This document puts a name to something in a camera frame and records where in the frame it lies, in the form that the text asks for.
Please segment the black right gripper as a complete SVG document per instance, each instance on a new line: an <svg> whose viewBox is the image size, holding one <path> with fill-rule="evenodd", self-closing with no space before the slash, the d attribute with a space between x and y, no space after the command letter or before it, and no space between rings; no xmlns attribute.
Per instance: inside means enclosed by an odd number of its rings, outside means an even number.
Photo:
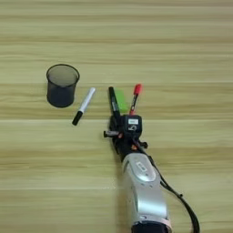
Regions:
<svg viewBox="0 0 233 233"><path fill-rule="evenodd" d="M120 159L131 153L142 152L148 148L147 142L142 142L140 135L136 132L120 132L122 130L122 117L110 117L109 130L104 132L104 137L110 137L113 142L115 151L119 154Z"/></svg>

